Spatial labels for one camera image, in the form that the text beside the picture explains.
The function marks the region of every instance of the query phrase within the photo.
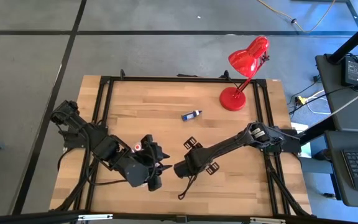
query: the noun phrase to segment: wooden tabletop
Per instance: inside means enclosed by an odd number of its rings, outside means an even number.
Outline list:
[[[78,95],[80,116],[91,121],[100,76],[85,76]],[[280,80],[267,80],[268,93],[275,125],[290,128],[290,118]],[[164,164],[182,161],[187,150],[183,143],[193,136],[204,147],[212,146],[243,130],[257,120],[252,85],[244,93],[246,105],[240,111],[225,110],[219,94],[225,83],[180,82],[114,82],[108,115],[109,133],[134,146],[146,134],[171,158]],[[264,121],[267,121],[262,89]],[[201,116],[183,122],[181,115],[203,110]],[[50,208],[59,206],[78,181],[83,149],[75,149],[62,160]],[[311,212],[299,160],[287,153],[281,155],[285,183],[296,201]],[[186,197],[177,195],[185,189],[188,179],[179,179],[173,169],[161,175],[162,187],[149,192],[147,186],[132,188],[128,183],[96,186],[92,201],[93,212],[154,213],[188,215],[260,215],[271,216],[269,188],[263,155],[253,147],[242,147],[215,160],[220,169],[214,175],[202,172]],[[121,180],[118,172],[100,165],[97,182]],[[85,207],[85,187],[81,208]],[[283,212],[276,186],[278,209]]]

